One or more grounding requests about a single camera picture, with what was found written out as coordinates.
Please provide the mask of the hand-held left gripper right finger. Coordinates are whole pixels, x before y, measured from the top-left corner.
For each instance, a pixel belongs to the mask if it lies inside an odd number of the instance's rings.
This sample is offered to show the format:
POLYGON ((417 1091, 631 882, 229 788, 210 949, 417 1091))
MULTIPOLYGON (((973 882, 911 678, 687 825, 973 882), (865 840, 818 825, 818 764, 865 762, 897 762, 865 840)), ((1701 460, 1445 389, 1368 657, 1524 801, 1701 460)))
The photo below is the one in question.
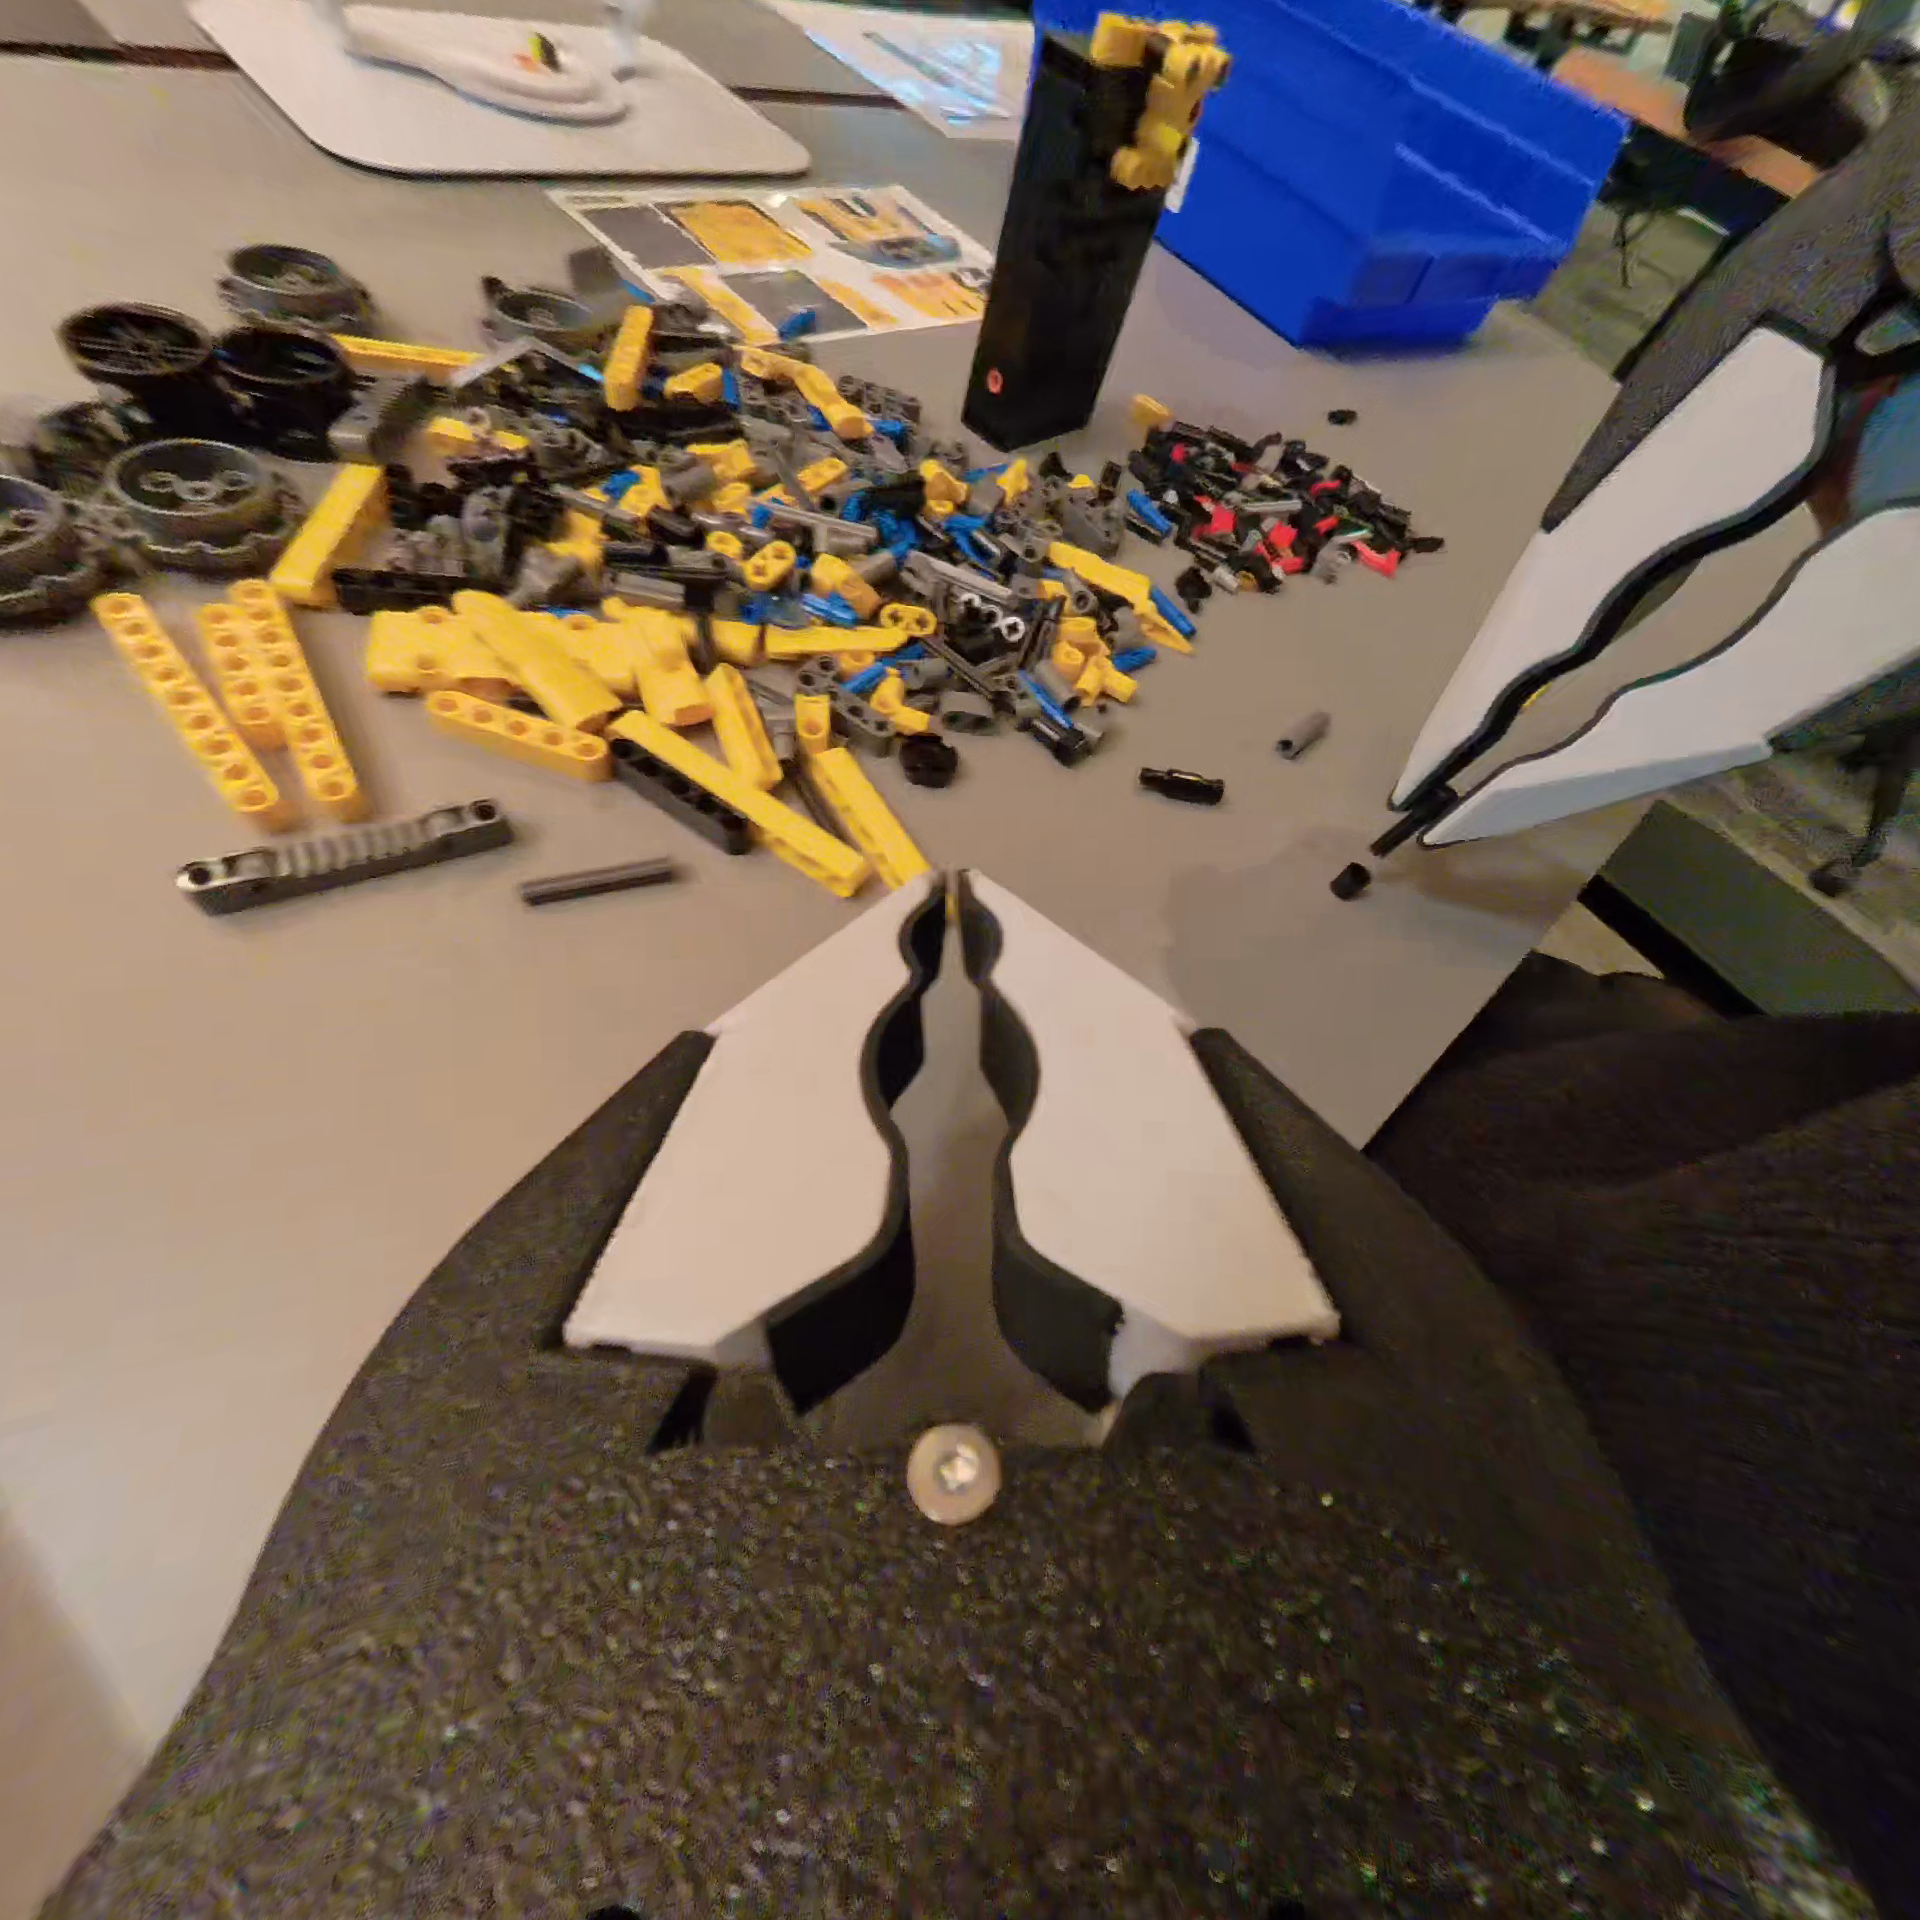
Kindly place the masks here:
POLYGON ((996 1331, 1081 1411, 1266 1341, 1337 1299, 1224 1105, 1200 1034, 985 870, 955 870, 998 1102, 996 1331))

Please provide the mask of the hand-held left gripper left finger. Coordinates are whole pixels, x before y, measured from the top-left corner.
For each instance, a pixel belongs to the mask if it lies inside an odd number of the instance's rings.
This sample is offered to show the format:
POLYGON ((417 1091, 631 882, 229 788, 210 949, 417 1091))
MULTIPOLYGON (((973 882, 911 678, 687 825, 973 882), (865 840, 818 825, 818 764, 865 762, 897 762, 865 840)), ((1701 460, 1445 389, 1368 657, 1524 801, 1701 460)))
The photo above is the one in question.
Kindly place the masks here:
POLYGON ((919 870, 705 1023, 563 1341, 770 1373, 795 1411, 870 1373, 919 1299, 897 1102, 929 1064, 952 882, 919 870))

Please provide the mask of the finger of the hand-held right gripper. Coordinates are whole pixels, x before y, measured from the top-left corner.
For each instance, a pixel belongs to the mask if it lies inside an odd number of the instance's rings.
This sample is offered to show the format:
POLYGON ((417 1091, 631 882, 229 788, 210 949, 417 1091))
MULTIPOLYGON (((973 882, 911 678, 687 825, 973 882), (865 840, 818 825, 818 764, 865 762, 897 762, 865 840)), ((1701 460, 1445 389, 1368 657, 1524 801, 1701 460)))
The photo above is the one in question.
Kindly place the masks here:
POLYGON ((1872 510, 1765 593, 1765 603, 1717 655, 1627 686, 1559 754, 1509 762, 1470 784, 1423 848, 1524 833, 1572 815, 1664 796, 1705 777, 1759 764, 1818 715, 1914 678, 1920 655, 1920 510, 1872 510))
POLYGON ((1619 638, 1652 574, 1775 520, 1830 432, 1830 355, 1755 329, 1577 510, 1536 533, 1414 737, 1388 815, 1416 815, 1451 788, 1537 686, 1619 638))

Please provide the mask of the black office chair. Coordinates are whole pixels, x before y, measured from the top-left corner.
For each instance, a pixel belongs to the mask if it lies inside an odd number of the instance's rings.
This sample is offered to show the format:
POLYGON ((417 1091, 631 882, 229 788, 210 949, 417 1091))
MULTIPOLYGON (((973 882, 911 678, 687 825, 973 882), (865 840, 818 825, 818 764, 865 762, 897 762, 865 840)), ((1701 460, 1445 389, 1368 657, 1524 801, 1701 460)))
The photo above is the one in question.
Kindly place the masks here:
POLYGON ((1838 29, 1787 0, 1720 0, 1681 88, 1681 137, 1759 137, 1787 162, 1838 165, 1887 122, 1903 78, 1903 34, 1872 34, 1864 26, 1838 29))

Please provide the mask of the pile of red black pins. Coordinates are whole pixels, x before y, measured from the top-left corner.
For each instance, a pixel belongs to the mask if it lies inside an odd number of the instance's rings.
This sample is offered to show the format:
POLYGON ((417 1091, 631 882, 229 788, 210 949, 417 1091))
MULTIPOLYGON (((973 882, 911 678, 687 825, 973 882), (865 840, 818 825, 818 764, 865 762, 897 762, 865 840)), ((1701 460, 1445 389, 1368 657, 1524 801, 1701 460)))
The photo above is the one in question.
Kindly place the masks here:
POLYGON ((1313 438, 1246 438, 1231 426, 1190 426, 1155 396, 1134 396, 1134 432, 1140 445, 1114 504, 1140 537, 1185 552, 1185 602, 1285 593, 1287 574, 1337 586, 1340 567, 1394 574, 1451 546, 1313 438))

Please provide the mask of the blue plastic bin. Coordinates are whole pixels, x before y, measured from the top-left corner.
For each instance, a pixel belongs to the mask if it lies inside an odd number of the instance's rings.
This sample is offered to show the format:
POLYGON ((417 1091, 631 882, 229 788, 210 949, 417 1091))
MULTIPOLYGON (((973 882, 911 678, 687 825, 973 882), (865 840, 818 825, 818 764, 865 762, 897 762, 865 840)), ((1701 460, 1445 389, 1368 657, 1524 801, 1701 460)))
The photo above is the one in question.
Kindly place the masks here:
POLYGON ((1394 0, 1034 9, 1200 26, 1200 105, 1159 252, 1294 351, 1451 351, 1572 259, 1627 113, 1394 0))

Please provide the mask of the grey gear rack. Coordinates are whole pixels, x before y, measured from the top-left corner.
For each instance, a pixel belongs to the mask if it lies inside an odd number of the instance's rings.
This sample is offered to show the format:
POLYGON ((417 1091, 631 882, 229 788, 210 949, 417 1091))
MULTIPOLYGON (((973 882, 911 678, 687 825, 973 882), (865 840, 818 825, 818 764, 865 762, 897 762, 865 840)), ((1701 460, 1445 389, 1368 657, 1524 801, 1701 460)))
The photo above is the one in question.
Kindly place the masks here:
POLYGON ((512 818, 497 801, 434 801, 434 815, 383 818, 383 825, 331 825, 331 833, 302 833, 302 840, 186 855, 177 870, 177 897, 194 900, 206 917, 241 917, 262 900, 302 900, 302 897, 483 855, 505 840, 512 840, 512 818))

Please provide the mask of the pile of yellow building pieces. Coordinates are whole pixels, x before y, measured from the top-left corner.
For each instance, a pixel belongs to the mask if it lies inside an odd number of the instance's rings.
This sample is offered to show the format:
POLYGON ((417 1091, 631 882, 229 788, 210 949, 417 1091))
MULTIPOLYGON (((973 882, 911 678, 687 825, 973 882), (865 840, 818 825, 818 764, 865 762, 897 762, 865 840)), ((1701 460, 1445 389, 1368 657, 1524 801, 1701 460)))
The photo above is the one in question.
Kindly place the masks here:
POLYGON ((350 460, 275 574, 194 603, 194 657, 135 593, 91 616, 177 721, 182 754, 275 840, 353 825, 353 764, 302 657, 311 586, 368 621, 368 693, 434 728, 579 784, 631 784, 722 848, 770 848, 830 897, 911 891, 904 833, 855 737, 911 784, 955 777, 955 721, 1015 721, 1064 764, 1095 754, 1134 657, 1190 655, 1190 602, 1121 567, 1121 481, 985 460, 919 432, 919 399, 791 351, 729 351, 663 389, 669 426, 623 494, 528 483, 523 454, 481 460, 472 510, 512 537, 523 510, 600 533, 523 537, 512 593, 472 567, 350 567, 366 510, 400 510, 400 470, 350 460))

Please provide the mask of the yellow connector assembly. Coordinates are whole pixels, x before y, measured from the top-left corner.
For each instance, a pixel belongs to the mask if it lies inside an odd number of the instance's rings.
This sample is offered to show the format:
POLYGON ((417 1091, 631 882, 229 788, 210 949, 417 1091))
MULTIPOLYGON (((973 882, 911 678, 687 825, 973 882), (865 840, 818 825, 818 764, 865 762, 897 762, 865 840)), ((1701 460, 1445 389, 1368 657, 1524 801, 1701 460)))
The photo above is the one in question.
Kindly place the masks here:
POLYGON ((1171 188, 1204 88, 1231 86, 1231 44, 1213 26, 1146 26, 1146 14, 1095 14, 1095 67, 1114 78, 1114 188, 1171 188))

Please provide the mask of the black perforated block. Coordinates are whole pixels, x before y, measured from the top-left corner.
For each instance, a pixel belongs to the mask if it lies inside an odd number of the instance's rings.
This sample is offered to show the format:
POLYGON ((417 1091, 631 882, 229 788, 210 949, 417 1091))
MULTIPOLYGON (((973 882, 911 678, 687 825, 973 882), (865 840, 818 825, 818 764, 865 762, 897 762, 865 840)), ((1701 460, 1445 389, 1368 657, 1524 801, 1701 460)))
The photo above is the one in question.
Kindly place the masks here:
POLYGON ((1114 188, 1114 78, 1036 29, 961 432, 1024 454, 1095 416, 1171 188, 1114 188))

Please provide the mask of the pile of black toy wheels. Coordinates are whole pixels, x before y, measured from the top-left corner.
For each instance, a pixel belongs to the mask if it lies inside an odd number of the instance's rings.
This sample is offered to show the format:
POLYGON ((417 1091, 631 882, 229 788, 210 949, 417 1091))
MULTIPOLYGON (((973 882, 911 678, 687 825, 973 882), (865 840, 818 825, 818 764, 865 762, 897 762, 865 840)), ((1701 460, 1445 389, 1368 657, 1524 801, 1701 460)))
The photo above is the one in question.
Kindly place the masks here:
POLYGON ((9 432, 0 621, 85 616, 135 567, 241 574, 296 537, 285 460, 366 454, 376 396, 338 335, 368 322, 326 252, 253 245, 222 276, 229 329, 164 305, 91 305, 61 322, 61 355, 91 399, 9 432))

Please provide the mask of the white paper sheet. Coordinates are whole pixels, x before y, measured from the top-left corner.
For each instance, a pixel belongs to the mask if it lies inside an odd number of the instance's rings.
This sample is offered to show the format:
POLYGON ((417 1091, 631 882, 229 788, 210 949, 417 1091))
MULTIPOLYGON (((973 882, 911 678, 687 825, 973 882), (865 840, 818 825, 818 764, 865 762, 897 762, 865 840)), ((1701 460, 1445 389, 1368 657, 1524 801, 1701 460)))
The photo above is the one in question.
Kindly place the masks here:
POLYGON ((1024 9, 770 0, 770 14, 944 137, 1015 146, 1024 131, 1036 49, 1024 9))

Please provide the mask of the printed instruction sheet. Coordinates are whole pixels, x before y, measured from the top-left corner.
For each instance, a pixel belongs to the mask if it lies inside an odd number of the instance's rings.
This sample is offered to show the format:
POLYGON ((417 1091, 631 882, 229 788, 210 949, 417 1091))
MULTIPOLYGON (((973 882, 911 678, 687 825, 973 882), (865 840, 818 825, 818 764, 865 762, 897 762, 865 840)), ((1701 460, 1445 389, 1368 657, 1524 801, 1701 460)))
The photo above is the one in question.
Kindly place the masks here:
POLYGON ((544 188, 614 280, 697 299, 739 339, 855 339, 985 322, 996 252, 904 183, 544 188))

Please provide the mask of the white tray with white object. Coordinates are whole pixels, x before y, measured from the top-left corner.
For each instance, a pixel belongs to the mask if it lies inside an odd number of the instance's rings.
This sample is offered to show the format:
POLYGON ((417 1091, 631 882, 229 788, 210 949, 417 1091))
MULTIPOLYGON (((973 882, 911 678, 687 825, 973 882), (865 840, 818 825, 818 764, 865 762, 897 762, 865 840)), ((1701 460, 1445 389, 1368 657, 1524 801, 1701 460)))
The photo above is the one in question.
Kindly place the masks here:
MULTIPOLYGON (((795 183, 803 146, 638 29, 623 122, 563 131, 472 105, 434 78, 350 62, 322 0, 186 0, 186 26, 326 151, 417 183, 795 183)), ((610 26, 505 14, 610 49, 610 26)))

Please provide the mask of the white moulded base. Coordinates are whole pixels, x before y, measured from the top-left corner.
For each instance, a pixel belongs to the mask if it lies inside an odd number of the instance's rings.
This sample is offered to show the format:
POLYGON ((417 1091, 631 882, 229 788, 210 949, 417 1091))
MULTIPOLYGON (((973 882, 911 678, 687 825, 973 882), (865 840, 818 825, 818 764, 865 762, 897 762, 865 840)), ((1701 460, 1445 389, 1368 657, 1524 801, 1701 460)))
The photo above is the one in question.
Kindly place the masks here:
POLYGON ((417 14, 322 0, 322 26, 350 62, 434 78, 472 105, 523 122, 610 131, 623 122, 623 86, 638 78, 638 29, 652 9, 610 0, 610 49, 579 49, 563 29, 505 29, 505 14, 417 14))

